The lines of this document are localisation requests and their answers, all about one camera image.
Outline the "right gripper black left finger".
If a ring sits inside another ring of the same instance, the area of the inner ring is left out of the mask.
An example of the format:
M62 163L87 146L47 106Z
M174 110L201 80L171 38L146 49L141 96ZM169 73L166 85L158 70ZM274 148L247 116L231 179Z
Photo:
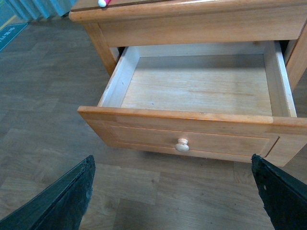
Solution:
M77 230L93 192L95 161L85 158L0 221L2 230Z

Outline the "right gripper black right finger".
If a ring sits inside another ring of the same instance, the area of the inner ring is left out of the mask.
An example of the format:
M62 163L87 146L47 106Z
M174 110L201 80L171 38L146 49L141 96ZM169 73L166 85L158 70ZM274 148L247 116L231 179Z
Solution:
M273 227L276 230L307 228L307 185L254 154L251 170Z

